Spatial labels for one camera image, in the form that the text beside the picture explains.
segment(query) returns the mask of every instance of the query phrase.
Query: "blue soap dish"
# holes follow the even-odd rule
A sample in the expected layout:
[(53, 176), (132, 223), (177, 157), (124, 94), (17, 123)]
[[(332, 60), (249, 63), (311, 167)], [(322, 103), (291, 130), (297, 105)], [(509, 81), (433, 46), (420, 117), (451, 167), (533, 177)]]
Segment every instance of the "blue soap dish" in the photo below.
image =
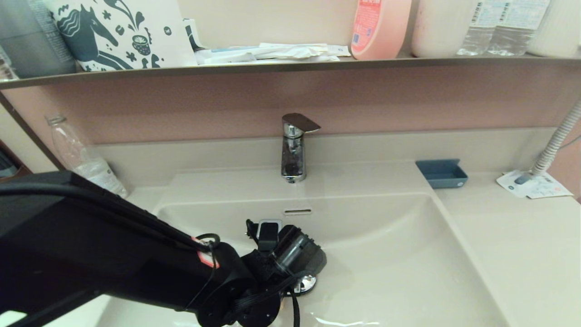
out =
[(457, 189), (468, 181), (468, 175), (458, 166), (460, 159), (416, 161), (419, 171), (433, 189)]

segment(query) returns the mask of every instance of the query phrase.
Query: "shelf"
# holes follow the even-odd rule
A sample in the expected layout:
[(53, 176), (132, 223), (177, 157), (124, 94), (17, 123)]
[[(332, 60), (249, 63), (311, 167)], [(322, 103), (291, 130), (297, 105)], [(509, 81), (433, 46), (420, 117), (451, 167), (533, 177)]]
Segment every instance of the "shelf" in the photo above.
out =
[(356, 61), (353, 59), (341, 62), (323, 63), (286, 63), (270, 65), (231, 65), (231, 66), (195, 66), (164, 69), (136, 69), (113, 72), (77, 73), (38, 77), (0, 83), (0, 90), (43, 86), (62, 83), (79, 83), (98, 80), (133, 79), (143, 77), (194, 76), (213, 74), (249, 74), (276, 72), (313, 72), (325, 70), (382, 69), (401, 67), (434, 67), (434, 66), (480, 66), (480, 65), (518, 65), (518, 66), (581, 66), (581, 59), (555, 59), (535, 56), (513, 58), (400, 58), (384, 61)]

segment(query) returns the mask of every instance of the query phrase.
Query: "sink overflow slot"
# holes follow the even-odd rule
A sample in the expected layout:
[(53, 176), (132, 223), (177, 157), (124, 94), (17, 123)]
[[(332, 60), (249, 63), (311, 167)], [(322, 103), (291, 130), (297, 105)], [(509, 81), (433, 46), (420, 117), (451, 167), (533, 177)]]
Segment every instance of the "sink overflow slot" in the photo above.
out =
[(285, 210), (285, 216), (305, 216), (313, 213), (311, 209), (304, 210)]

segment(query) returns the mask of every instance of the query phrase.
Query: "white hose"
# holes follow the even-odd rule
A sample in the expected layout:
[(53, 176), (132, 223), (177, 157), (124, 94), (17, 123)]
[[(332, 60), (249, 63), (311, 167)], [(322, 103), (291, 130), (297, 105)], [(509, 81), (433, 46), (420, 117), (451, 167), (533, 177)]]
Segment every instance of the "white hose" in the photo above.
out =
[(551, 141), (541, 154), (539, 160), (537, 160), (535, 167), (531, 171), (531, 175), (539, 176), (544, 174), (547, 169), (551, 166), (555, 157), (557, 156), (557, 152), (561, 148), (561, 145), (569, 135), (569, 133), (575, 127), (575, 124), (581, 119), (581, 99), (577, 101), (573, 109), (569, 112), (565, 120), (561, 123)]

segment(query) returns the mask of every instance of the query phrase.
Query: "white bag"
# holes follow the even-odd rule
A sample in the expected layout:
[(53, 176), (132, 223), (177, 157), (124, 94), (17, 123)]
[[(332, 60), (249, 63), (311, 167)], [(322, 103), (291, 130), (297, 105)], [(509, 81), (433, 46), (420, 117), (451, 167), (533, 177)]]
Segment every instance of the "white bag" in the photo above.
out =
[(88, 71), (196, 66), (176, 1), (44, 0)]

